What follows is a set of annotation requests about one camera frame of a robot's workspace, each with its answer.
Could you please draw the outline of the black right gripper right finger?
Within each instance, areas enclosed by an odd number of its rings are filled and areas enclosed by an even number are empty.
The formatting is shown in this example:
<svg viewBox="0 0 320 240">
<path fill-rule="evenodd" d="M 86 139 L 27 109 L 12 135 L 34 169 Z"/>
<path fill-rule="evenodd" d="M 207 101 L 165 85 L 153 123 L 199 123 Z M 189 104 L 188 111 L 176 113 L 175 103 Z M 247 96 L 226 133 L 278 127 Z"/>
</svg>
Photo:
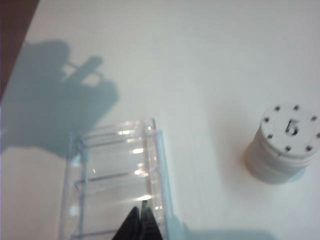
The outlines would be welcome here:
<svg viewBox="0 0 320 240">
<path fill-rule="evenodd" d="M 157 221 L 147 201 L 142 201 L 140 213 L 140 239 L 141 240 L 162 240 L 162 234 Z"/>
</svg>

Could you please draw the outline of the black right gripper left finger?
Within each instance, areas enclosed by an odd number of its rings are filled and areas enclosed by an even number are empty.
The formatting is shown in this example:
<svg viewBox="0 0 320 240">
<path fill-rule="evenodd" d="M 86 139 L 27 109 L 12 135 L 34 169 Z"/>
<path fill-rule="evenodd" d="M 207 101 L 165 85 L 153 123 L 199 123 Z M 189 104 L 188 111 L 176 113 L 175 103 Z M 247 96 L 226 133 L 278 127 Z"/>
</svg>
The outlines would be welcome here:
<svg viewBox="0 0 320 240">
<path fill-rule="evenodd" d="M 133 207 L 112 240 L 136 240 L 140 228 L 140 213 L 138 207 Z"/>
</svg>

